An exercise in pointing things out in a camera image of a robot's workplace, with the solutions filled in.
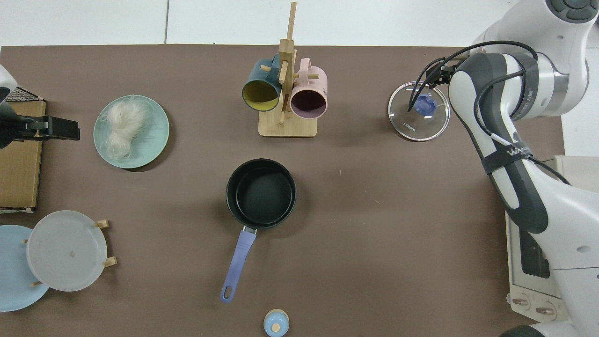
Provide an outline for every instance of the brown tablecloth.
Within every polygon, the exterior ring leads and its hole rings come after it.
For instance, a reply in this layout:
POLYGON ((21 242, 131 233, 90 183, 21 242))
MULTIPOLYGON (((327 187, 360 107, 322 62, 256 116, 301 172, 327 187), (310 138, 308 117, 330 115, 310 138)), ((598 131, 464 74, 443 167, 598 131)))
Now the brown tablecloth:
MULTIPOLYGON (((480 337, 531 324, 506 303, 504 212, 459 120, 412 143, 386 114, 399 85, 455 49, 297 49, 329 78, 313 139, 259 136, 241 99, 251 66, 276 46, 2 48, 2 65, 47 99, 48 115, 79 121, 81 140, 44 145, 38 210, 0 224, 33 227, 62 209, 106 218, 119 264, 89 288, 51 289, 1 314, 0 335, 264 336, 273 308, 289 314, 289 336, 480 337), (166 150, 136 171, 107 164, 92 140, 98 113, 129 94, 153 98, 171 122, 166 150), (291 171, 296 208, 258 232, 223 304, 242 228, 226 183, 260 157, 291 171)), ((559 118, 517 127, 537 157, 564 153, 559 118)))

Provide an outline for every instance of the mug handle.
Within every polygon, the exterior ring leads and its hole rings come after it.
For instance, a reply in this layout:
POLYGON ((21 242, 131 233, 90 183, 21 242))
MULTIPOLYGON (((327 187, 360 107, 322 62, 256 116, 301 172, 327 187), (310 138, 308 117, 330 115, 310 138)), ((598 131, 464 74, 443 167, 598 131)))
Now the mug handle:
POLYGON ((276 53, 273 57, 273 60, 270 63, 270 71, 266 76, 267 81, 271 83, 279 82, 279 72, 281 71, 281 64, 279 59, 279 53, 276 53))
POLYGON ((243 265, 246 263, 247 253, 250 251, 254 240, 256 239, 256 233, 251 233, 246 230, 242 230, 239 233, 239 239, 237 239, 237 247, 235 247, 235 253, 233 253, 233 259, 229 266, 229 271, 226 274, 225 284, 220 292, 220 300, 225 303, 230 303, 235 295, 235 289, 237 283, 239 283, 239 277, 243 270, 243 265))
POLYGON ((310 58, 304 58, 299 62, 299 85, 307 86, 308 85, 308 71, 312 69, 312 63, 310 62, 310 58))

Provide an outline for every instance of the mug rack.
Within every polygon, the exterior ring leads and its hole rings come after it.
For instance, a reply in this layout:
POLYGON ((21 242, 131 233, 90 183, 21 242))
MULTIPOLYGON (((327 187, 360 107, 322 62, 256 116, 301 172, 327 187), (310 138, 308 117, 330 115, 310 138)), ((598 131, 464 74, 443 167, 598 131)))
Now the mug rack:
MULTIPOLYGON (((304 119, 291 112, 290 97, 294 85, 294 79, 298 75, 294 73, 295 69, 295 42, 292 39, 294 33, 295 8, 296 2, 291 2, 289 13, 289 25, 287 27, 287 38, 282 38, 279 43, 279 62, 280 73, 279 83, 281 83, 281 94, 278 105, 266 112, 258 114, 258 133, 263 137, 300 137, 309 138, 316 136, 316 119, 304 119)), ((267 66, 262 66, 262 70, 270 71, 267 66)), ((310 75, 309 78, 318 78, 317 74, 310 75)))

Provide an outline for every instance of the blue lid knob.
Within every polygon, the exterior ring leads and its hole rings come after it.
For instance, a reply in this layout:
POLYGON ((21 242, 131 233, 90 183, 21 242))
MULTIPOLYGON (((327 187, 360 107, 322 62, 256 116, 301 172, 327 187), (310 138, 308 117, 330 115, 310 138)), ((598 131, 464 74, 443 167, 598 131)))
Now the blue lid knob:
POLYGON ((416 99, 414 108, 422 116, 432 116, 437 110, 437 102, 429 95, 420 94, 416 99))

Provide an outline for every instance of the black saucepan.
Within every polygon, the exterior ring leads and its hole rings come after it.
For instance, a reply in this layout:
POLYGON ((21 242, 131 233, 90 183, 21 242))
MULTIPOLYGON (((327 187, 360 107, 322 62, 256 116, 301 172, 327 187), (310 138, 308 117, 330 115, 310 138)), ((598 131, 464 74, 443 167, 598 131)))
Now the black saucepan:
POLYGON ((258 229, 283 222, 295 205, 295 182, 285 166, 270 159, 254 159, 239 166, 226 187, 226 203, 244 227, 226 275, 220 299, 233 300, 247 253, 258 229))

